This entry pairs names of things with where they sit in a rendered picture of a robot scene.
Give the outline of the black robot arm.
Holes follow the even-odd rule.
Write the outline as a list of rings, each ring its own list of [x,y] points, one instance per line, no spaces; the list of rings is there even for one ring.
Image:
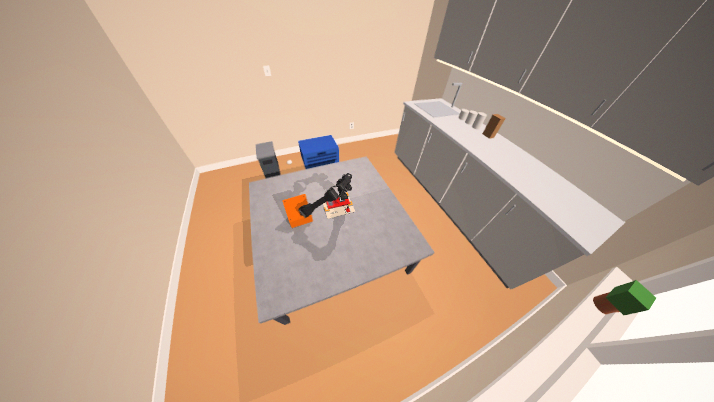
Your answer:
[[[331,202],[333,200],[335,201],[336,199],[338,199],[341,196],[344,189],[346,189],[346,192],[351,191],[352,186],[350,185],[350,183],[351,183],[350,179],[352,179],[352,174],[347,173],[346,175],[343,175],[342,178],[340,178],[336,182],[336,183],[338,183],[338,185],[335,185],[335,186],[332,186],[331,188],[329,188],[322,198],[318,199],[317,201],[315,201],[312,204],[308,203],[307,205],[301,206],[299,209],[301,216],[303,216],[305,219],[308,216],[310,216],[312,214],[312,212],[320,205],[324,204],[327,201],[329,201],[329,202]],[[339,196],[333,188],[333,187],[337,187],[337,186],[340,189]]]

